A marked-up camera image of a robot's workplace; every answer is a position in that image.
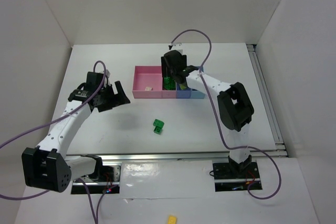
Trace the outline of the aluminium rail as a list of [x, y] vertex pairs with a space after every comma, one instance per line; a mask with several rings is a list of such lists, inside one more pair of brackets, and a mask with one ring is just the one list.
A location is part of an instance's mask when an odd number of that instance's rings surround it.
[[188, 152], [188, 153], [158, 153], [158, 154], [96, 154], [104, 161], [154, 161], [183, 159], [216, 159], [227, 158], [229, 152]]
[[262, 101], [264, 103], [264, 107], [266, 110], [267, 118], [270, 124], [271, 132], [275, 141], [276, 150], [272, 151], [273, 157], [289, 157], [287, 148], [282, 138], [282, 134], [280, 131], [280, 127], [278, 121], [276, 119], [276, 115], [272, 106], [272, 102], [270, 99], [270, 95], [266, 86], [265, 78], [256, 54], [256, 45], [247, 44], [247, 51], [251, 60], [251, 64], [253, 66], [253, 70], [256, 76], [256, 80], [259, 86], [260, 94], [262, 97]]

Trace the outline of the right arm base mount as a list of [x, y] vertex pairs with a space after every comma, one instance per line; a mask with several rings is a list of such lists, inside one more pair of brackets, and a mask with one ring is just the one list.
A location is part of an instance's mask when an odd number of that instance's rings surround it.
[[259, 167], [252, 161], [247, 168], [238, 173], [230, 166], [229, 161], [215, 162], [209, 175], [214, 179], [215, 192], [262, 190]]

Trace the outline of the large pink bin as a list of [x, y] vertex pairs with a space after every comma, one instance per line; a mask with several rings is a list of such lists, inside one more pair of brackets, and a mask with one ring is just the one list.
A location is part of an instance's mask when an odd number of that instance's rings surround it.
[[161, 99], [161, 66], [135, 66], [132, 93], [135, 99]]

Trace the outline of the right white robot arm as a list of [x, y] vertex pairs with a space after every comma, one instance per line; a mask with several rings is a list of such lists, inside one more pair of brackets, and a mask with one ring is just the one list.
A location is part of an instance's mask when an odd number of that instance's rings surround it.
[[217, 80], [202, 70], [202, 67], [187, 65], [186, 55], [180, 50], [171, 50], [161, 57], [163, 72], [177, 84], [207, 94], [211, 102], [217, 126], [223, 125], [233, 147], [229, 150], [230, 165], [241, 171], [251, 163], [248, 144], [249, 124], [254, 114], [244, 85]]

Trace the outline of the aluminium rail right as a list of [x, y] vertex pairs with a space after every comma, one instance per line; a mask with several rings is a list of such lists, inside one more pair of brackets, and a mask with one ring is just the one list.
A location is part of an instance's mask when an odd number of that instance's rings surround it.
[[266, 110], [267, 118], [270, 124], [271, 132], [275, 141], [276, 150], [272, 151], [273, 157], [289, 157], [287, 148], [282, 138], [282, 134], [280, 131], [280, 127], [278, 121], [276, 119], [276, 115], [272, 106], [272, 102], [270, 99], [270, 95], [266, 86], [265, 78], [256, 54], [256, 45], [247, 44], [247, 51], [251, 60], [251, 64], [253, 66], [253, 70], [256, 76], [256, 80], [259, 86], [260, 94], [262, 97], [262, 101], [264, 103], [264, 107]]

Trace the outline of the yellow lego brick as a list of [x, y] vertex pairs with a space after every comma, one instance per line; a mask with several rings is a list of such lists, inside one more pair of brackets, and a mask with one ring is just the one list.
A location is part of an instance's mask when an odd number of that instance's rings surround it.
[[177, 224], [177, 217], [169, 215], [168, 220], [167, 220], [167, 224]]

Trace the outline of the small pink bin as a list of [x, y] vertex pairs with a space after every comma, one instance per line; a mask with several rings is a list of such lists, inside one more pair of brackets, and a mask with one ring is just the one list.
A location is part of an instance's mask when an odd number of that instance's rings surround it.
[[162, 98], [164, 99], [175, 99], [176, 98], [176, 89], [175, 90], [163, 90], [163, 83], [162, 83]]

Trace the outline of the green lego long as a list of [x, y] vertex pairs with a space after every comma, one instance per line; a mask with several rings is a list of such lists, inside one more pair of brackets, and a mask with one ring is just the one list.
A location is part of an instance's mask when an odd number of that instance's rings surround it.
[[175, 90], [176, 83], [173, 78], [171, 77], [163, 77], [163, 90]]

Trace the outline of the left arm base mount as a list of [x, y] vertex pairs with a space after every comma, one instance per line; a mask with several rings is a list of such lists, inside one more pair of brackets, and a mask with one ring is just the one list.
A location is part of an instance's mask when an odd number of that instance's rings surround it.
[[120, 192], [120, 165], [104, 165], [96, 155], [81, 155], [66, 161], [71, 170], [71, 194], [118, 194]]

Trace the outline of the aluminium rail front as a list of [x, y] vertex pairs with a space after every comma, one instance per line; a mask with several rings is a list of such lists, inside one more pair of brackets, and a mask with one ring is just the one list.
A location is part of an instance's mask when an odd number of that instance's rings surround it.
[[158, 154], [96, 154], [104, 161], [154, 161], [183, 159], [216, 159], [227, 158], [229, 152], [188, 152], [188, 153], [158, 153]]

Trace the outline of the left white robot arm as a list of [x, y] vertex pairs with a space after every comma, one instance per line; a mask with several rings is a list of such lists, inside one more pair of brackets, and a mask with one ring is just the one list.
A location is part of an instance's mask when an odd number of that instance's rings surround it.
[[129, 103], [120, 81], [110, 84], [103, 73], [88, 72], [86, 81], [69, 95], [62, 117], [48, 135], [36, 147], [23, 151], [26, 185], [61, 193], [72, 180], [99, 179], [101, 157], [85, 154], [66, 160], [68, 148], [94, 109], [104, 112]]

